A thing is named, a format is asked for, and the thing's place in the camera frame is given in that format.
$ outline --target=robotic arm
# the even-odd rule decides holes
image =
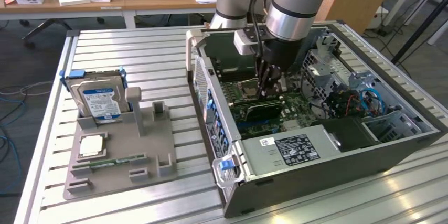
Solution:
[[[246,12],[248,8],[241,8],[241,2],[245,2],[242,6],[246,6],[248,0],[232,0],[233,5],[229,0],[217,0],[213,20],[218,17],[234,18],[230,19],[233,27],[241,27],[234,22],[237,16],[224,14],[232,13],[232,9],[237,9],[238,14]],[[250,0],[252,12],[256,2],[257,0]],[[254,22],[253,27],[245,27],[234,32],[234,46],[240,54],[254,53],[258,98],[266,96],[266,91],[273,88],[294,62],[301,40],[308,35],[321,3],[322,0],[272,0],[265,25],[257,25]]]

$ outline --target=workbench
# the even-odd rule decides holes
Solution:
[[[353,30],[332,23],[432,114],[448,111],[405,77]],[[65,201],[62,187],[77,109],[54,75],[14,223],[446,223],[448,138],[412,154],[389,171],[232,219],[221,202],[185,77],[185,32],[190,27],[69,32],[58,71],[124,66],[141,107],[164,101],[170,109],[178,177],[166,183]],[[352,52],[341,57],[346,62]],[[352,66],[365,70],[365,66]]]
[[[136,28],[136,15],[213,12],[214,4],[198,4],[196,0],[112,0],[69,6],[60,6],[58,0],[45,0],[41,5],[0,2],[0,20],[122,16],[126,28]]]

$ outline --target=blue cable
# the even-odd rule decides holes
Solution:
[[[0,101],[4,101],[4,102],[13,102],[13,103],[20,103],[21,104],[21,112],[20,114],[16,116],[14,119],[12,119],[8,123],[4,123],[4,124],[0,124],[0,127],[5,127],[8,126],[10,123],[13,123],[25,113],[25,103],[22,101],[17,101],[17,100],[8,100],[8,99],[4,99],[4,98],[0,98]]]
[[[10,145],[10,147],[12,147],[12,151],[13,151],[13,154],[14,154],[14,157],[16,157],[17,167],[18,167],[18,176],[17,176],[16,180],[10,183],[10,185],[2,191],[0,191],[0,194],[5,194],[20,183],[20,179],[21,179],[21,165],[20,165],[20,159],[18,159],[18,153],[17,153],[16,145],[13,144],[12,140],[9,138],[6,138],[5,136],[0,136],[0,138],[2,138],[8,142],[8,144]]]
[[[372,89],[372,88],[365,88],[365,89],[361,91],[361,93],[360,93],[361,105],[362,105],[362,107],[368,110],[369,108],[368,108],[368,106],[366,106],[366,104],[365,104],[365,102],[364,102],[364,99],[365,99],[365,97],[364,97],[364,95],[362,95],[364,92],[372,92],[372,93],[376,95],[376,97],[377,97],[377,102],[378,102],[380,105],[381,105],[382,114],[385,115],[385,103],[384,103],[384,101],[382,101],[382,99],[381,99],[381,95],[380,95],[378,91],[377,91],[376,89]]]

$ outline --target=sticker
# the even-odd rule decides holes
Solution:
[[[288,166],[318,159],[318,153],[305,134],[274,141],[281,157]]]
[[[113,100],[113,89],[84,90],[82,95],[94,118],[109,120],[120,116],[120,106]]]
[[[121,6],[101,6],[101,10],[117,10],[121,9]]]
[[[268,146],[268,145],[274,144],[273,137],[260,139],[260,144],[261,144],[261,146]]]

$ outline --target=green circuit board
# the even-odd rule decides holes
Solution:
[[[253,83],[228,82],[221,87],[242,139],[308,127],[317,119],[300,93],[282,93],[260,101]]]

